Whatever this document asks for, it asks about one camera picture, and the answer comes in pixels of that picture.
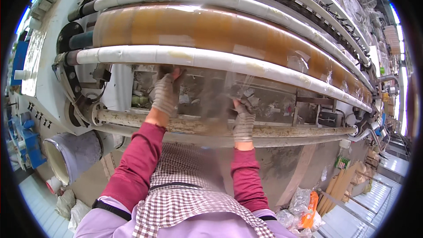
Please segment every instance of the purple clothing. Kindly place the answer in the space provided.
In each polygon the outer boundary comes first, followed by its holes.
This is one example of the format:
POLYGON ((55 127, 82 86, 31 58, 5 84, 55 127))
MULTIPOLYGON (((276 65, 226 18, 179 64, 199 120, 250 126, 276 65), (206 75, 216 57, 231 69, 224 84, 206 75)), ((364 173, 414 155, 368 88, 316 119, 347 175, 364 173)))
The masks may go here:
MULTIPOLYGON (((111 206, 130 211, 119 201, 112 197, 102 196, 99 200, 111 206)), ((126 221, 123 218, 103 209, 92 209, 80 222, 74 237, 131 237, 135 228, 136 206, 132 210, 132 219, 126 221)), ((256 210, 252 213, 256 217, 274 216, 269 209, 256 210)), ((266 221, 269 229, 277 238, 296 238, 296 236, 284 228, 278 221, 266 221)), ((240 216, 230 212, 213 212, 199 214, 187 220, 167 228, 160 228, 157 238, 164 237, 234 237, 255 238, 255 230, 248 225, 240 216)))

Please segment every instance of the orange roller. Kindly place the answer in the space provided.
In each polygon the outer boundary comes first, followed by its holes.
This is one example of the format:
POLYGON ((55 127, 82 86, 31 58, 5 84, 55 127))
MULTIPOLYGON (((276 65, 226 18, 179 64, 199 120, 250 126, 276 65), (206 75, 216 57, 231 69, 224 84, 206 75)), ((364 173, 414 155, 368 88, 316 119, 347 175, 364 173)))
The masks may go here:
POLYGON ((170 45, 238 54, 268 61, 330 83, 367 105, 370 91, 315 44, 256 16, 211 6, 152 2, 103 12, 94 47, 170 45))

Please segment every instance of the white cylinder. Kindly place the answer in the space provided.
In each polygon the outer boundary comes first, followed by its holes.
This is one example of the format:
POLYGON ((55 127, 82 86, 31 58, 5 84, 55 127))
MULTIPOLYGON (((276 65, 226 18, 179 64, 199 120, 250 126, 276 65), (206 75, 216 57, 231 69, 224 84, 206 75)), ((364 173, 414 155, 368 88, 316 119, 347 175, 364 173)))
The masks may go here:
POLYGON ((24 70, 15 70, 15 80, 25 80, 25 71, 24 70))
POLYGON ((50 192, 55 194, 62 186, 62 182, 60 182, 57 177, 53 176, 52 178, 46 181, 46 185, 47 188, 49 188, 50 192))

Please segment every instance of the red long-sleeve shirt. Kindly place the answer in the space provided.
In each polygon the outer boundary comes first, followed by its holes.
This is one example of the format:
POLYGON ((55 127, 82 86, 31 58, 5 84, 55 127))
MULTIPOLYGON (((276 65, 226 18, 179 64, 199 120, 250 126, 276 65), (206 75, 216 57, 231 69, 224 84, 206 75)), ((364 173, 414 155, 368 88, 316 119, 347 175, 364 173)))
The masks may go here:
MULTIPOLYGON (((115 169, 101 196, 115 198, 129 211, 147 197, 150 176, 161 155, 165 131, 164 127, 142 124, 132 135, 132 141, 126 148, 119 167, 115 169)), ((239 151, 234 148, 230 174, 234 180, 235 199, 251 212, 269 209, 258 175, 259 168, 255 149, 239 151)))

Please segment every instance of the work glove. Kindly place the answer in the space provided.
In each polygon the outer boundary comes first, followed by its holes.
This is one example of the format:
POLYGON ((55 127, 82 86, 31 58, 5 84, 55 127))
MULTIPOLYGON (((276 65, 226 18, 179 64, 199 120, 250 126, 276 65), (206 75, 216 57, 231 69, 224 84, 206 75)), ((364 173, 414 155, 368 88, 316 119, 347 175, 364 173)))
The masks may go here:
POLYGON ((232 134, 235 141, 252 141, 252 128, 256 120, 251 103, 247 99, 234 101, 235 110, 238 112, 234 122, 232 134))
POLYGON ((179 88, 186 72, 180 68, 165 75, 163 72, 158 72, 157 81, 154 84, 153 105, 151 105, 153 108, 157 108, 168 116, 172 114, 179 102, 179 88))

